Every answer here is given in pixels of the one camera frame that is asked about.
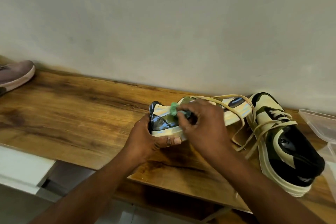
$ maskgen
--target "beige shoelace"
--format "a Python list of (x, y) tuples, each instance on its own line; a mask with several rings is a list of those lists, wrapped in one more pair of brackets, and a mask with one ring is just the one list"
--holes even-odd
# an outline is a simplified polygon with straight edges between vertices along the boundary
[[(273, 117), (276, 117), (276, 116), (278, 116), (278, 115), (283, 115), (284, 117), (280, 117), (280, 118), (278, 118), (278, 120), (270, 120), (270, 121), (264, 122), (264, 123), (259, 124), (258, 126), (256, 126), (254, 129), (252, 129), (252, 134), (251, 134), (251, 136), (247, 139), (246, 143), (245, 143), (242, 147), (240, 147), (240, 148), (237, 149), (237, 151), (240, 151), (240, 150), (244, 149), (244, 147), (249, 143), (249, 141), (255, 136), (255, 138), (257, 139), (257, 141), (256, 141), (255, 144), (252, 146), (252, 148), (251, 148), (251, 150), (249, 151), (249, 153), (246, 154), (246, 156), (245, 156), (246, 159), (249, 159), (249, 158), (252, 156), (252, 154), (253, 154), (253, 153), (255, 152), (255, 150), (257, 149), (257, 147), (258, 147), (258, 145), (259, 145), (261, 139), (263, 138), (263, 135), (267, 135), (267, 132), (268, 132), (268, 131), (270, 131), (271, 129), (274, 129), (274, 128), (286, 127), (286, 126), (288, 126), (288, 125), (296, 125), (296, 124), (297, 124), (296, 121), (291, 120), (293, 117), (292, 117), (289, 113), (287, 113), (287, 112), (282, 112), (282, 111), (280, 111), (280, 110), (274, 110), (274, 111), (271, 111), (271, 114), (273, 115)], [(258, 129), (260, 129), (262, 126), (264, 126), (264, 125), (266, 125), (266, 124), (272, 124), (272, 123), (273, 123), (273, 124), (277, 124), (277, 125), (275, 125), (275, 126), (273, 126), (273, 127), (271, 127), (271, 128), (268, 128), (268, 129), (262, 131), (262, 132), (259, 134), (259, 136), (257, 137), (257, 135), (256, 135), (256, 131), (257, 131)]]
[(207, 100), (207, 101), (211, 101), (211, 102), (217, 103), (217, 104), (223, 106), (224, 108), (230, 110), (230, 111), (233, 112), (235, 115), (237, 115), (237, 116), (239, 117), (239, 119), (241, 120), (241, 127), (240, 127), (239, 130), (233, 135), (233, 137), (232, 137), (232, 141), (233, 141), (235, 144), (241, 146), (241, 144), (238, 143), (238, 142), (235, 140), (235, 135), (236, 135), (236, 134), (237, 134), (237, 133), (244, 127), (244, 125), (245, 125), (244, 118), (243, 118), (243, 117), (240, 115), (240, 113), (237, 112), (235, 109), (229, 107), (227, 104), (224, 104), (222, 101), (216, 99), (216, 98), (225, 98), (225, 99), (227, 99), (227, 98), (232, 98), (232, 97), (239, 97), (239, 98), (244, 99), (244, 100), (251, 106), (251, 108), (252, 108), (252, 114), (253, 114), (253, 120), (255, 120), (255, 117), (256, 117), (256, 115), (255, 115), (255, 108), (254, 108), (254, 106), (253, 106), (251, 100), (250, 100), (249, 98), (245, 97), (245, 96), (242, 96), (242, 95), (235, 95), (235, 94), (231, 94), (231, 95), (223, 95), (223, 96), (215, 96), (215, 97), (191, 96), (191, 98), (201, 98), (201, 99), (204, 99), (204, 100)]

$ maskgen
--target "person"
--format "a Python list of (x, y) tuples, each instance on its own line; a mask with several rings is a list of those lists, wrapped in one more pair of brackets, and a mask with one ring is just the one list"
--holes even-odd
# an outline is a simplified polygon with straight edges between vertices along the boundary
[[(196, 115), (196, 124), (191, 124), (182, 113), (178, 113), (179, 125), (185, 137), (229, 181), (260, 223), (324, 223), (232, 148), (220, 107), (197, 99), (181, 104), (177, 109), (191, 111)], [(134, 124), (125, 146), (111, 162), (30, 224), (95, 223), (123, 179), (158, 149), (181, 143), (180, 138), (172, 136), (151, 136), (148, 124), (149, 114), (146, 114)]]

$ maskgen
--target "hand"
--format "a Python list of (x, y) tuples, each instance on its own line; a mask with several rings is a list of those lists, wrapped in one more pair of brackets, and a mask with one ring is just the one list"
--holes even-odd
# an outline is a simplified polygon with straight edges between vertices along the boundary
[(148, 131), (149, 121), (150, 116), (146, 114), (134, 124), (123, 149), (138, 165), (146, 162), (158, 149), (181, 143), (179, 137), (152, 136)]
[(225, 153), (232, 150), (221, 107), (196, 99), (179, 105), (177, 110), (191, 111), (197, 116), (196, 124), (192, 125), (183, 113), (177, 113), (184, 135), (208, 162), (216, 152), (221, 154), (223, 150)]

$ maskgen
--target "pink shoe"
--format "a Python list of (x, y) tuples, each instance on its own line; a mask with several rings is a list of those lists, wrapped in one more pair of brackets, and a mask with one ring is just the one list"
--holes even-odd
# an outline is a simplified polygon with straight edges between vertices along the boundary
[(28, 82), (35, 73), (30, 60), (0, 65), (0, 96)]

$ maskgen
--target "wet sneaker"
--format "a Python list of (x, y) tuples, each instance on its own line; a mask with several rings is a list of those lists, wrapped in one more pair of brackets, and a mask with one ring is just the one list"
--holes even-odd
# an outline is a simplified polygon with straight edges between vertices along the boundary
[(0, 95), (28, 82), (35, 73), (35, 65), (30, 60), (0, 65)]
[(324, 159), (297, 128), (297, 122), (270, 94), (254, 94), (250, 100), (256, 119), (248, 115), (247, 122), (257, 142), (247, 158), (258, 147), (263, 174), (292, 196), (302, 197), (324, 170)]
[[(197, 98), (202, 98), (214, 105), (221, 106), (223, 108), (223, 117), (226, 126), (241, 120), (242, 128), (245, 124), (244, 117), (246, 117), (253, 109), (250, 100), (241, 95), (225, 95), (217, 97), (191, 96), (184, 97), (178, 104), (189, 103)], [(179, 126), (178, 118), (170, 114), (170, 106), (164, 106), (155, 101), (149, 106), (149, 112), (153, 136), (174, 135), (180, 137), (182, 141), (186, 139)]]

